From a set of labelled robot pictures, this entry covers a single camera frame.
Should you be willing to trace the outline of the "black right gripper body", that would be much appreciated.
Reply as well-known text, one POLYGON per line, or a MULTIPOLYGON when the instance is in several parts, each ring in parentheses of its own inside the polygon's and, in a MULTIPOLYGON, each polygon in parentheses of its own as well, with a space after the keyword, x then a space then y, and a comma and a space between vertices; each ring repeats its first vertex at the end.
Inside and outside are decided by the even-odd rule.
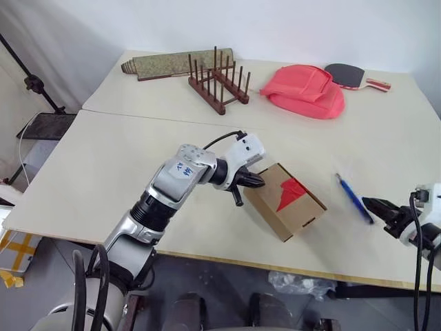
POLYGON ((404 232, 406 227, 413 223, 411 208, 407 206, 393 207, 386 213, 384 222, 385 231, 396 239, 404 232))

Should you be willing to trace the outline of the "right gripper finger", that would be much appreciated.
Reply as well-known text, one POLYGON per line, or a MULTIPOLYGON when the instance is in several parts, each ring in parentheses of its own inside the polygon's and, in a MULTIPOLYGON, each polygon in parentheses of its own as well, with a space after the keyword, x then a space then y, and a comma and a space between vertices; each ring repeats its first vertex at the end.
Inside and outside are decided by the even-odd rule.
POLYGON ((384 223, 388 222, 388 208, 384 206, 372 206, 369 210, 375 214, 379 219, 381 219, 384 223))
POLYGON ((363 197, 362 202, 366 209, 371 212, 392 212, 397 210, 396 205, 384 199, 363 197))

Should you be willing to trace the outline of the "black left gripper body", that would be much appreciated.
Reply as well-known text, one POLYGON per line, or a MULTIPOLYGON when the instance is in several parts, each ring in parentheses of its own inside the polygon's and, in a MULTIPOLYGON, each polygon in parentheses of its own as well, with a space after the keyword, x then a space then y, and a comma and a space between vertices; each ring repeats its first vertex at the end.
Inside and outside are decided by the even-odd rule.
POLYGON ((254 184, 253 175, 245 166, 242 166, 234 176, 234 183, 238 186, 251 188, 254 184))

